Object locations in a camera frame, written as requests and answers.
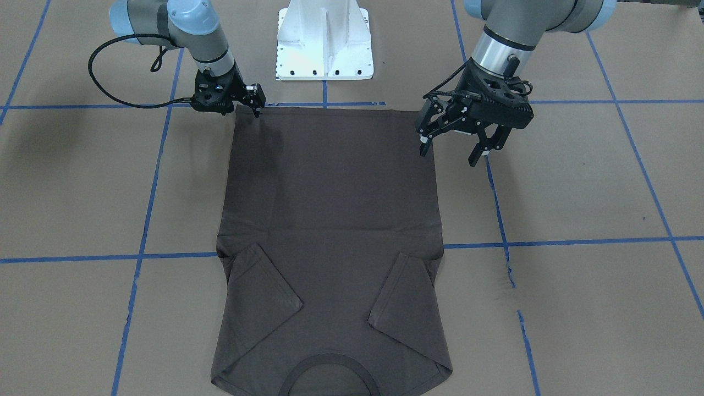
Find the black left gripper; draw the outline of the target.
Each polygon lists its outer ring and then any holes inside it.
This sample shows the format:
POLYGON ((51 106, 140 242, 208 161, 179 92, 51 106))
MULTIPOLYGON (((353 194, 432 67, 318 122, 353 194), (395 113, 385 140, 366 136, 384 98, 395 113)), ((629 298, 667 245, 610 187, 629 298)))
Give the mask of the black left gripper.
POLYGON ((531 90, 528 81, 518 76, 488 73, 470 58, 438 84, 434 93, 425 96, 425 104, 415 120, 420 155, 427 155, 433 138, 458 130, 478 137, 467 159, 470 167, 475 167, 486 152, 502 150, 509 128, 525 129, 533 120, 535 113, 528 100, 531 90), (486 127, 493 124, 498 126, 488 137, 486 127))

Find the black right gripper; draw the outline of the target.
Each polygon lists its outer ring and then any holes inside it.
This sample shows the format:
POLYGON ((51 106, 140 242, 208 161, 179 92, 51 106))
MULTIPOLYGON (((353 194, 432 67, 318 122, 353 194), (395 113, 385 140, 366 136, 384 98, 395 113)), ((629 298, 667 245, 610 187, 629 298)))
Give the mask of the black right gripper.
POLYGON ((251 108, 255 118, 266 107, 266 95, 259 83, 244 83, 238 65, 221 76, 198 71, 194 81, 191 108, 196 111, 219 113, 223 116, 235 110, 235 103, 251 108))

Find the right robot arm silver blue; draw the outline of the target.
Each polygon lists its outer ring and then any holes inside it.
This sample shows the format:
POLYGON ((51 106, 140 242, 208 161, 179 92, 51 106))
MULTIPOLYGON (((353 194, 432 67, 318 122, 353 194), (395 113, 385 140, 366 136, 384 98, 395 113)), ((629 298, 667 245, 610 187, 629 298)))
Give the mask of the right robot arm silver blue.
POLYGON ((196 111, 226 115, 235 103, 261 115, 266 95, 261 85, 244 83, 234 54, 210 1, 115 1, 109 10, 119 40, 160 48, 152 70, 164 53, 186 48, 197 65, 194 94, 181 98, 196 111))

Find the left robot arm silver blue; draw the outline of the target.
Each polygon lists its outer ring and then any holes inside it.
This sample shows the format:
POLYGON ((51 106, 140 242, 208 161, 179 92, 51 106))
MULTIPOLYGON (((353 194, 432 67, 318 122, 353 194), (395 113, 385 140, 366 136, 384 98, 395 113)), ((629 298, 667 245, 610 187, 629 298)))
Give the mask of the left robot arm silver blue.
POLYGON ((450 131, 476 135, 468 163, 502 150, 510 133, 523 130, 535 113, 531 83, 520 73, 548 32, 580 33, 604 25, 616 1, 465 1, 468 15, 483 20, 472 55, 451 74, 453 90, 440 83, 425 93, 415 122, 420 155, 433 139, 450 131))

